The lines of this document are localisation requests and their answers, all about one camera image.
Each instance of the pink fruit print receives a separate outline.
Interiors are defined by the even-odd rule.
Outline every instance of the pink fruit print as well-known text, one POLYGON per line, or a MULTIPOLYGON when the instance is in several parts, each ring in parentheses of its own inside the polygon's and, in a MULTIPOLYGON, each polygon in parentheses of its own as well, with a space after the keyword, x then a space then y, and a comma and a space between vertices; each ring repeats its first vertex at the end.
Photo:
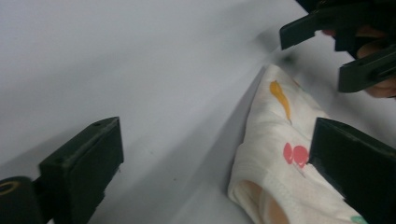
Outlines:
POLYGON ((286 143, 286 145, 283 147, 283 157, 288 164, 292 164, 294 161, 300 168, 303 169, 305 164, 308 162, 309 153, 308 150, 303 146, 291 148, 290 143, 286 143))

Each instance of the table surface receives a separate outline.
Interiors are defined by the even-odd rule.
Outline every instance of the table surface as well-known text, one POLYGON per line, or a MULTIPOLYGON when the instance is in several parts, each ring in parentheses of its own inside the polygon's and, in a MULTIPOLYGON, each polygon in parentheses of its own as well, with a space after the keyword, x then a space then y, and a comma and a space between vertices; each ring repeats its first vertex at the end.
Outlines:
POLYGON ((10 1, 0 13, 0 179, 120 116, 125 163, 90 223, 251 223, 226 195, 262 68, 396 147, 394 99, 336 91, 351 58, 318 35, 280 51, 292 0, 10 1))

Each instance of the white cloth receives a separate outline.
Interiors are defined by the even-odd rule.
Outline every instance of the white cloth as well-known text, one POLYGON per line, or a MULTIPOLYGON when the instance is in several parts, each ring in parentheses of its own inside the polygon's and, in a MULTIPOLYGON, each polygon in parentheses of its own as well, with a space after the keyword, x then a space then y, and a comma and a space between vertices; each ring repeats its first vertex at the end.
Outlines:
POLYGON ((228 192, 255 223, 365 223, 306 164, 317 117, 328 116, 291 77, 271 65, 252 103, 228 192))

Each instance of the orange banana print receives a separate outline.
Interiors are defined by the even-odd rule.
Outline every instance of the orange banana print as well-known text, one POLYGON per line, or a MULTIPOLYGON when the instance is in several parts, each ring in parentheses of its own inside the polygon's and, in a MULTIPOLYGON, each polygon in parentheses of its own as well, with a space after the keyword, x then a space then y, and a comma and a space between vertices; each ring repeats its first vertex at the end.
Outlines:
POLYGON ((285 96, 285 94, 283 94, 282 88, 280 87, 279 83, 277 83, 276 80, 271 82, 270 91, 275 96, 275 98, 283 105, 283 108, 285 109, 285 113, 286 113, 286 118, 291 122, 290 105, 288 98, 285 96))

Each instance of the printed cloth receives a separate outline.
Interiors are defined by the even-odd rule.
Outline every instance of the printed cloth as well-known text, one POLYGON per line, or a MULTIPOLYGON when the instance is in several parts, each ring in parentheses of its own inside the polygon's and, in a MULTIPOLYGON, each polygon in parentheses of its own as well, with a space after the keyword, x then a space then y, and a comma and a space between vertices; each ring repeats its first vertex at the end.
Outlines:
POLYGON ((269 66, 251 105, 228 190, 254 223, 366 223, 306 163, 317 117, 328 116, 291 77, 269 66))

